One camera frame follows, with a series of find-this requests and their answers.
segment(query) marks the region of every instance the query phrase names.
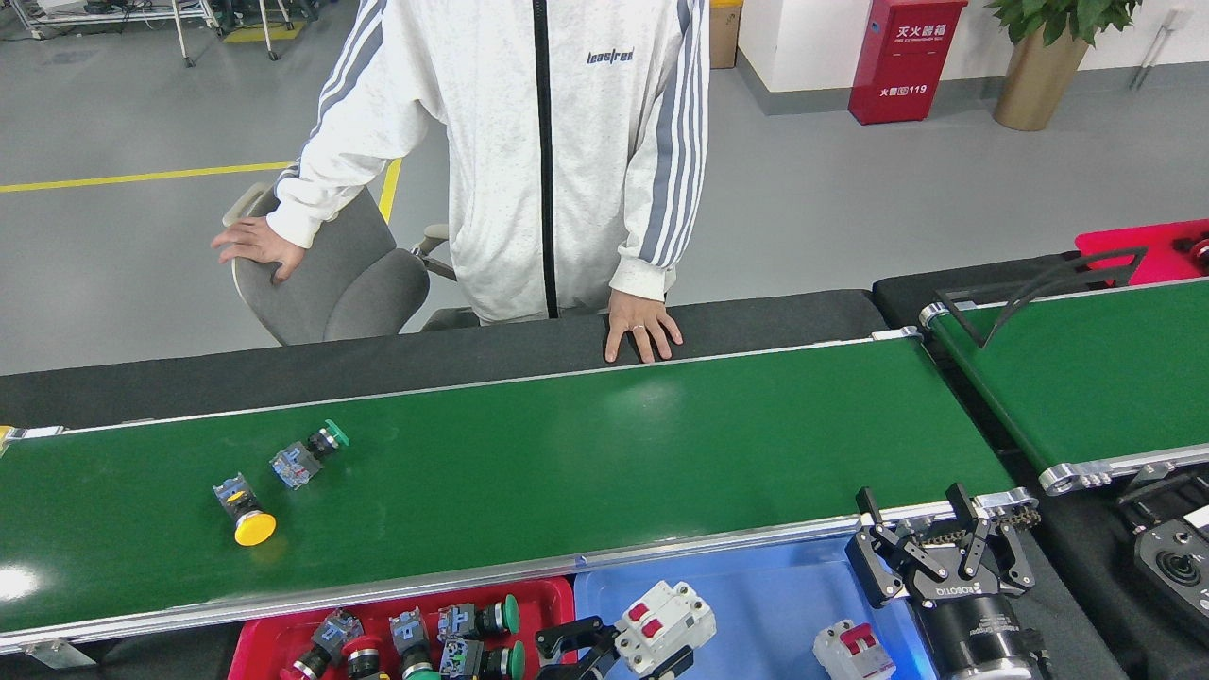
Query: green conveyor belt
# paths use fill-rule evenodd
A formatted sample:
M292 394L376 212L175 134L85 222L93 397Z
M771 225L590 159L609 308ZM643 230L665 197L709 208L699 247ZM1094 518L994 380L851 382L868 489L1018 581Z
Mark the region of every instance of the green conveyor belt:
M268 467L332 419L297 491ZM242 548L210 486L279 524ZM1012 488L913 339L602 370L17 442L0 633L692 538Z
M1001 307L966 312L989 329ZM1209 442L1209 281L1034 301L984 350L931 329L1039 471Z

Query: gray stripe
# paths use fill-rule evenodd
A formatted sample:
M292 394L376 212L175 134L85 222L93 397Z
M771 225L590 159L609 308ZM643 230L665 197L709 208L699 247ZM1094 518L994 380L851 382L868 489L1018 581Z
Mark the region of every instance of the gray stripe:
M360 50L353 56L352 63L346 64L345 71L341 74L341 77L345 79L343 85L336 92L329 92L319 98L319 122L316 123L316 129L319 129L324 114L331 109L332 104L347 97L353 90L357 85L357 79L360 77L361 71L365 70L370 59L377 53L378 47L382 46L382 21L378 17L381 16L382 5L386 5L386 0L377 0L375 5L376 8L368 15L370 19L366 23L366 27L372 25L374 28L370 29L371 33L365 38Z
M698 6L698 10L704 11L700 5ZM705 100L702 93L704 88L702 86L705 85L705 76L704 76L704 69L701 68L700 46L696 46L696 50L693 52L692 73L694 76L693 79L694 87L692 88L693 104L694 106L696 106L696 109L694 111L692 121L693 160L690 161L690 168L689 168L692 178L689 179L689 185L688 185L689 186L688 198L686 200L684 203L688 214L684 215L683 226L681 227L681 231L677 235L676 244L672 248L672 255L671 258L667 259L667 263L664 264L664 266L671 266L676 264L681 259L681 255L684 254L684 247L688 244L689 236L693 232L693 221L696 219L696 207L701 190L702 174L705 172L705 157L702 151L704 140L701 139L701 136L704 134L705 129L704 128L705 106L707 106L708 103Z
M688 11L687 0L681 0L678 5L681 29L686 30L684 16ZM679 82L679 58L672 67L672 73L667 82ZM672 113L676 104L676 91L664 92L663 106L659 109L659 121L655 125L655 144L658 151L658 165L655 166L655 181L650 188L650 219L647 221L647 234L642 238L642 250L638 257L648 263L655 261L655 248L659 246L659 236L663 234L664 218L667 215L667 181L671 174L672 163Z
M365 33L365 27L371 24L374 17L382 12L382 4L383 2L381 0L361 0L361 6L357 11L357 22L353 24L353 29L348 31L348 38L345 40L345 45L340 48L340 57L336 58L336 65L332 67L331 75L328 76L328 81L323 83L323 90L319 91L320 105L323 100L331 94L336 83L340 82L357 41L360 40L361 35Z
M375 5L384 5L384 0L377 0ZM365 39L365 42L361 44L361 48L357 51L352 65L345 69L342 73L339 70L332 71L331 77L329 79L329 85L339 82L340 76L345 77L345 85L340 88L339 92L331 92L328 93L326 96L320 94L319 117L316 121L314 127L311 129L311 134L307 137L307 143L310 143L311 139L313 139L314 136L319 132L319 127L323 125L323 116L328 113L329 109L331 109L332 105L335 105L337 102L342 100L345 97L348 96L348 93L357 85L357 80L360 77L361 71L365 70L365 67L369 65L370 60L374 58L375 54L377 54L378 48L382 46L382 22L381 21L374 22L374 17L378 16L380 12L381 7L377 7L376 10L371 10L370 12L368 12L365 15L365 17L368 18L366 23L361 27L357 27L353 30L353 33L349 34L349 41L345 45L346 48L351 47L357 41L357 38L359 38L357 34L359 31L364 33L365 27L369 27L370 24L374 25L372 33ZM337 60L336 65L339 68L340 60ZM282 174L277 177L277 181L280 183L283 179L294 179L300 177L301 166L302 166L302 159L294 161L294 163L290 165L290 167L285 168L282 172Z
M684 73L683 83L679 86L682 92L679 100L679 110L677 111L677 139L679 140L679 154L676 157L676 181L672 186L672 214L671 219L667 220L667 238L664 240L664 247L659 252L658 261L653 263L656 266L666 267L671 264L672 259L672 243L677 241L684 227L686 215L681 209L681 191L687 191L688 188L684 185L692 184L692 177L689 177L689 171L692 169L692 159L695 156L694 148L694 134L692 131L693 126L693 60L696 50L696 33L689 31L684 35Z
M361 46L360 52L353 58L353 63L348 67L348 71L345 76L345 85L340 87L340 91L334 92L330 97L319 103L319 122L323 123L323 116L334 106L336 103L342 102L348 93L357 87L357 80L361 77L361 71L365 67L370 64L374 57L377 54L378 48L382 47L382 23L377 23L374 27L372 33L365 39L365 44Z

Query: office chair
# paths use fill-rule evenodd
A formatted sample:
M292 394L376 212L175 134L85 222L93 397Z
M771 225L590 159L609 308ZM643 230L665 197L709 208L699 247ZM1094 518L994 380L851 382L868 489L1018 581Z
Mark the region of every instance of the office chair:
M222 224L264 217L277 204L271 185L255 184ZM429 257L447 240L449 227L434 225L411 250L398 248L374 198L363 190L324 224L289 280L274 283L277 263L245 258L231 260L231 271L239 296L282 345L394 335L424 304L429 271L456 281L452 267ZM469 307L440 310L423 330L469 325L479 325Z

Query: jacket sleeve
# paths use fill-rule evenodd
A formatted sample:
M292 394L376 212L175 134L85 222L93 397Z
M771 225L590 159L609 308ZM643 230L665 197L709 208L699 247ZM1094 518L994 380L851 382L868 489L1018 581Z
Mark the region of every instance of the jacket sleeve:
M710 8L678 0L679 50L625 178L625 243L609 286L663 300L693 234L708 142Z
M434 79L420 31L397 0L361 0L352 33L319 94L319 122L277 183L268 226L310 248L393 159L423 139Z

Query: yellow floor line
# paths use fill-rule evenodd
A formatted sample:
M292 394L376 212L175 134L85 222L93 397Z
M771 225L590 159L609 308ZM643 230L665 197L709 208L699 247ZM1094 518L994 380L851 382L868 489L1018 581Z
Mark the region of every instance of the yellow floor line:
M382 200L378 201L378 209L382 211L382 219L391 224L391 212L394 211L394 192L399 189L399 168L403 160L395 159L386 168L386 180L382 183Z
M65 179L63 181L35 181L31 184L0 185L0 194L17 191L41 191L45 189L74 189L76 186L100 186L104 184L125 184L127 181L147 181L152 179L179 179L183 177L204 177L208 174L231 174L237 172L258 172L284 169L290 163L251 163L247 166L222 166L216 168L193 168L184 171L149 172L143 174L120 174L116 177L94 177L89 179Z

